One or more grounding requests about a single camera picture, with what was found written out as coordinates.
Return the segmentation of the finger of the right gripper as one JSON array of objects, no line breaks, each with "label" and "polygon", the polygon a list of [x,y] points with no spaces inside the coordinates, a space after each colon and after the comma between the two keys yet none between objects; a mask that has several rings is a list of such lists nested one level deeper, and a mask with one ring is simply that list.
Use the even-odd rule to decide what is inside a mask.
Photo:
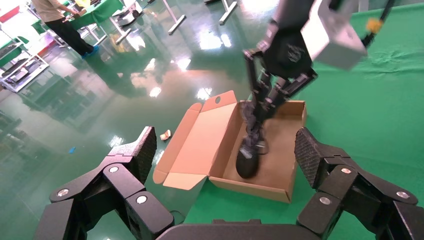
[{"label": "finger of the right gripper", "polygon": [[280,78],[263,102],[263,120],[274,116],[276,110],[318,77],[315,71],[301,73],[293,81]]},{"label": "finger of the right gripper", "polygon": [[277,108],[277,88],[272,86],[271,73],[264,67],[258,75],[255,65],[256,60],[263,61],[264,54],[258,48],[245,49],[243,54],[251,91],[251,100],[243,103],[243,115],[273,116]]}]

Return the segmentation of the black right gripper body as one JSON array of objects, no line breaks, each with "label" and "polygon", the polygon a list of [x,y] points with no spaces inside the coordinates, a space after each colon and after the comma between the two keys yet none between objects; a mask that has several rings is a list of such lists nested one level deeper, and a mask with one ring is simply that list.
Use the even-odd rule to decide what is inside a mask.
[{"label": "black right gripper body", "polygon": [[297,78],[312,69],[312,59],[299,25],[281,27],[271,20],[259,42],[259,50],[264,68],[274,76]]}]

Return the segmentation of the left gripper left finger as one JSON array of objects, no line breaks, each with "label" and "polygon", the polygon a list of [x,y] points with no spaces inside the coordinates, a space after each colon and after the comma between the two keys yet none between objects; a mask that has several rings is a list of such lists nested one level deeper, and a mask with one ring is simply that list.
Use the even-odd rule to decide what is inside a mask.
[{"label": "left gripper left finger", "polygon": [[55,189],[34,239],[85,240],[112,211],[137,240],[157,239],[175,220],[145,187],[156,149],[155,129],[146,126],[135,141],[114,146],[96,168]]}]

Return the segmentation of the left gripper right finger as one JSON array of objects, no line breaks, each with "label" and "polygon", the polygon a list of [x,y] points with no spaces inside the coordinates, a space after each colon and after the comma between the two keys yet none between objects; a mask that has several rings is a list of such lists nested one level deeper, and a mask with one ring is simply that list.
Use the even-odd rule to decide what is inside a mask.
[{"label": "left gripper right finger", "polygon": [[315,194],[298,226],[326,240],[344,212],[378,240],[421,240],[424,209],[410,191],[362,169],[342,148],[319,142],[306,128],[295,135],[295,159]]}]

